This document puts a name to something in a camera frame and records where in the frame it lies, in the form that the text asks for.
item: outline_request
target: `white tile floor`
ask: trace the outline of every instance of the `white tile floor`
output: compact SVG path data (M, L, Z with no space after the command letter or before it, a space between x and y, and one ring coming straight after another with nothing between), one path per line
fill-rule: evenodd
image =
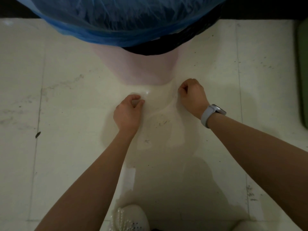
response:
M220 20L163 86L121 84L88 43L42 20L2 20L0 49L0 230L34 230L110 143L113 109L131 92L144 94L144 120L101 230L129 203L166 231L229 230L241 219L251 230L299 230L176 94L197 78L228 116L307 150L292 21Z

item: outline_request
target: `forearm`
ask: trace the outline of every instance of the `forearm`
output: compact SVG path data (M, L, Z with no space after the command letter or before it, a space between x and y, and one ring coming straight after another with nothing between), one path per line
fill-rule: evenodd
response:
M210 116L208 126L251 178L307 230L307 152L221 114Z
M119 132L107 149L46 214L36 231L99 230L133 135Z

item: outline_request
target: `smartwatch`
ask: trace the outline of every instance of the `smartwatch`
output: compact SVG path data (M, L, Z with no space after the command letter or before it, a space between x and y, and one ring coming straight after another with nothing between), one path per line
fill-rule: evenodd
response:
M208 119L213 113L220 113L222 115L226 115L227 112L219 108L217 105L209 105L207 109L204 111L204 113L201 116L201 123L204 125L206 128L209 129L208 127Z

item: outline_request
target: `green mat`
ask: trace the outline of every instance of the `green mat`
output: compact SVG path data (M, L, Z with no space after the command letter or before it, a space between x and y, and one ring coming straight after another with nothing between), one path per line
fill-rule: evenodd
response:
M303 120L308 128L308 19L298 26L297 41Z

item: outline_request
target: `pink trash bin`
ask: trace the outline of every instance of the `pink trash bin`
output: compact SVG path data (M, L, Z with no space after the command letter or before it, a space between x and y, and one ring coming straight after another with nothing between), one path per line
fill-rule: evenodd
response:
M129 85L162 85L175 76L174 69L190 41L161 55L134 54L121 47L93 44L95 53L121 81Z

